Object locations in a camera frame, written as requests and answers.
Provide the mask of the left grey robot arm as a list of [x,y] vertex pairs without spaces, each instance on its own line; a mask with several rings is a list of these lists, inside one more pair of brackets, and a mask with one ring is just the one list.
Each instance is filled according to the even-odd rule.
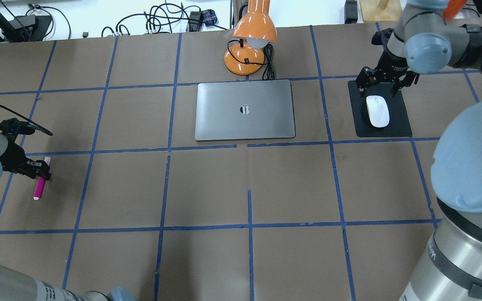
[[[0,177],[7,157],[11,167],[25,162],[23,150],[13,140],[0,133]],[[104,294],[99,291],[73,293],[48,282],[0,265],[0,301],[132,301],[128,290],[118,287]]]

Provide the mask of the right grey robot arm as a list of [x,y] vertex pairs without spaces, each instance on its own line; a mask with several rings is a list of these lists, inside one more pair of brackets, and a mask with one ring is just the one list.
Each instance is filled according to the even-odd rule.
[[[356,79],[363,93],[393,82],[409,87],[446,66],[482,73],[482,26],[446,25],[447,0],[408,0],[375,69]],[[482,301],[482,101],[457,116],[440,137],[431,185],[444,217],[413,270],[402,301]]]

